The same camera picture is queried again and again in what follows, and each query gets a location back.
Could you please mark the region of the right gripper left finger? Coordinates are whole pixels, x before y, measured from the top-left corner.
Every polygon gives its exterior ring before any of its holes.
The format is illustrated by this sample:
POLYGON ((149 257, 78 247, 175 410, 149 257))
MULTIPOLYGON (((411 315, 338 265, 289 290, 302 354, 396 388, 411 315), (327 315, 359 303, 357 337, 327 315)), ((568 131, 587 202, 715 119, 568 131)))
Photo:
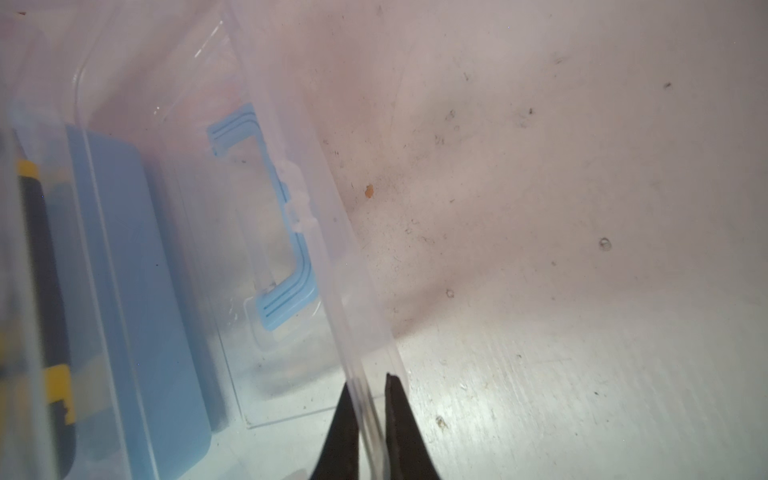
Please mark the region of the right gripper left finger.
POLYGON ((347 384, 344 385, 310 480, 359 479, 359 426, 347 384))

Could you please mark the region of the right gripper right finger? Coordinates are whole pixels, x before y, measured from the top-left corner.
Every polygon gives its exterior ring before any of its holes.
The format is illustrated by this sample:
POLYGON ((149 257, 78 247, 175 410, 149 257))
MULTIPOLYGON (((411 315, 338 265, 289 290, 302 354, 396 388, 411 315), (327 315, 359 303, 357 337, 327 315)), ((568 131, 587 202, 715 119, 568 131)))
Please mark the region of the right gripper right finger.
POLYGON ((438 480, 418 424, 399 377, 387 374, 385 383, 385 435, 390 478, 438 480))

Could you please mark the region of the clear tool box lid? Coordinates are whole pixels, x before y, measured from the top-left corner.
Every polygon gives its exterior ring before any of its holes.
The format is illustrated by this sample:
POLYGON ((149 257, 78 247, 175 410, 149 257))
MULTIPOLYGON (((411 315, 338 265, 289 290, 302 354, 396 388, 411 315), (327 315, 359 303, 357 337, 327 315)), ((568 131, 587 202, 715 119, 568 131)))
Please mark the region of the clear tool box lid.
POLYGON ((213 437, 178 479, 308 479, 345 384, 390 479, 402 363, 263 1, 88 1, 72 123, 140 153, 213 437))

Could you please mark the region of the yellow black utility knife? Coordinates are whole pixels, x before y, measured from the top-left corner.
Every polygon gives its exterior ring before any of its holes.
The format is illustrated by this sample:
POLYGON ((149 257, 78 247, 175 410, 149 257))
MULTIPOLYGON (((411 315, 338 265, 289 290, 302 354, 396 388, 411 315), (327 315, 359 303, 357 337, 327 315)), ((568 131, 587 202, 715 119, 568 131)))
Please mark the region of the yellow black utility knife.
POLYGON ((65 312, 38 167, 1 168, 1 476, 63 479, 76 454, 65 312))

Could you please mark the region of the blue plastic tool box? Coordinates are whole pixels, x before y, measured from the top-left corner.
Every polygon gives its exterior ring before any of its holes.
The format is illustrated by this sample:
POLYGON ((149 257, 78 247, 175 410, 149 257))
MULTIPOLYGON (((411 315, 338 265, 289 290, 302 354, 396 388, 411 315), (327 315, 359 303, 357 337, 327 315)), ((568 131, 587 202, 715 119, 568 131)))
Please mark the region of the blue plastic tool box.
POLYGON ((178 479, 213 437, 140 153, 12 115, 5 164, 39 171, 71 355, 76 454, 63 479, 178 479))

